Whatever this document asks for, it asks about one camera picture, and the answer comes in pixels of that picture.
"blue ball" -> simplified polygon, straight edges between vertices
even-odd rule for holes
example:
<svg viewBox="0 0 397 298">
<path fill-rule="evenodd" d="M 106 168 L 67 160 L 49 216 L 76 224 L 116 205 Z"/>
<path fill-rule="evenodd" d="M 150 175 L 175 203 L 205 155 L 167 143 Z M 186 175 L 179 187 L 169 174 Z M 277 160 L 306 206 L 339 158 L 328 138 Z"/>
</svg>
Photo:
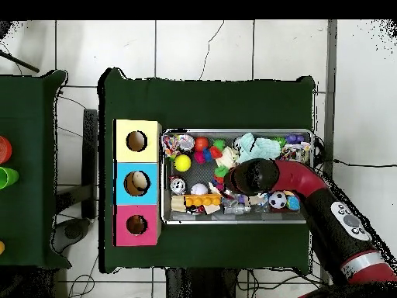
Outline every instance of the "blue ball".
<svg viewBox="0 0 397 298">
<path fill-rule="evenodd" d="M 287 196 L 287 208 L 290 210 L 299 210 L 299 199 L 296 196 Z"/>
</svg>

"round hole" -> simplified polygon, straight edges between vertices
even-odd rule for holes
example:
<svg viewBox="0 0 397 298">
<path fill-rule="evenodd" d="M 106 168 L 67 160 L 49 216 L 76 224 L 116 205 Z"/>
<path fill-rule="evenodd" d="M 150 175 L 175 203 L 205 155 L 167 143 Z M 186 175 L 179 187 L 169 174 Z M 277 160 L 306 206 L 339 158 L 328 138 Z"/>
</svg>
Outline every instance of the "round hole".
<svg viewBox="0 0 397 298">
<path fill-rule="evenodd" d="M 143 216 L 133 215 L 127 220 L 126 226 L 131 234 L 139 235 L 147 229 L 147 222 Z"/>
<path fill-rule="evenodd" d="M 130 172 L 124 178 L 124 189 L 131 196 L 143 196 L 149 187 L 149 176 L 144 172 Z"/>
<path fill-rule="evenodd" d="M 142 131 L 133 131 L 127 135 L 127 147 L 134 152 L 141 152 L 147 146 L 147 137 Z"/>
</svg>

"dark green cloth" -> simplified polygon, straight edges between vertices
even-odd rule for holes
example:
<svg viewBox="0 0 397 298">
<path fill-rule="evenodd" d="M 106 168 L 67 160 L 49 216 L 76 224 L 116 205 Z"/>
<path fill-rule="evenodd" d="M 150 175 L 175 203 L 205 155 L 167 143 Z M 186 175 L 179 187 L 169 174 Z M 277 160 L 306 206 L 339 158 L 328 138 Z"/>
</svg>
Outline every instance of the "dark green cloth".
<svg viewBox="0 0 397 298">
<path fill-rule="evenodd" d="M 304 224 L 163 225 L 153 247 L 112 246 L 112 121 L 156 120 L 166 128 L 312 129 L 314 81 L 128 80 L 108 69 L 98 83 L 105 115 L 106 271 L 115 267 L 296 266 L 307 272 L 309 230 Z"/>
<path fill-rule="evenodd" d="M 64 71 L 41 78 L 0 76 L 0 136 L 12 156 L 0 165 L 19 172 L 16 184 L 0 190 L 0 265 L 69 267 L 50 249 L 55 213 L 54 104 Z"/>
</svg>

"gray bin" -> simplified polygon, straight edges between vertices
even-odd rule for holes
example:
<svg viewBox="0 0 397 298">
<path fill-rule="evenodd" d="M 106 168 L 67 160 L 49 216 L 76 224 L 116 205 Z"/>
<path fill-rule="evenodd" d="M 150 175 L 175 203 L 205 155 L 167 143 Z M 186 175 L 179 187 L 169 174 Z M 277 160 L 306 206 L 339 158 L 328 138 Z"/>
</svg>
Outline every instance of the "gray bin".
<svg viewBox="0 0 397 298">
<path fill-rule="evenodd" d="M 164 135 L 173 135 L 175 130 L 166 130 Z M 305 138 L 305 142 L 311 144 L 311 151 L 309 156 L 309 165 L 313 166 L 313 138 L 310 130 L 247 130 L 247 129 L 188 129 L 186 134 L 193 137 L 204 136 L 209 139 L 209 142 L 215 139 L 223 139 L 226 141 L 226 146 L 231 147 L 233 141 L 237 137 L 243 136 L 245 133 L 252 133 L 254 137 L 285 137 L 289 134 L 300 134 Z M 169 159 L 163 157 L 161 161 L 161 215 L 166 224 L 305 224 L 300 213 L 245 213 L 242 215 L 223 214 L 223 210 L 217 211 L 210 215 L 199 214 L 191 215 L 188 213 L 179 213 L 171 211 L 171 190 L 169 186 L 168 176 L 180 175 L 186 181 L 186 193 L 190 188 L 198 182 L 208 185 L 211 182 L 216 169 L 216 162 L 211 161 L 199 165 L 192 159 L 192 166 L 186 172 L 178 172 Z"/>
</svg>

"light blue cloth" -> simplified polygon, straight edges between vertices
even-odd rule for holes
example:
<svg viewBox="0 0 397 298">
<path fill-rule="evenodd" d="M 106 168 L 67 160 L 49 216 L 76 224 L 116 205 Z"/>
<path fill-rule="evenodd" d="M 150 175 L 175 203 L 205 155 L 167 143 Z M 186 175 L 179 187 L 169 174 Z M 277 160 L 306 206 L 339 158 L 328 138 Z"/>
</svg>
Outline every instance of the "light blue cloth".
<svg viewBox="0 0 397 298">
<path fill-rule="evenodd" d="M 269 140 L 267 138 L 257 138 L 255 140 L 252 133 L 246 133 L 240 140 L 241 151 L 237 160 L 238 163 L 243 163 L 251 159 L 275 159 L 280 155 L 280 144 L 276 140 Z"/>
</svg>

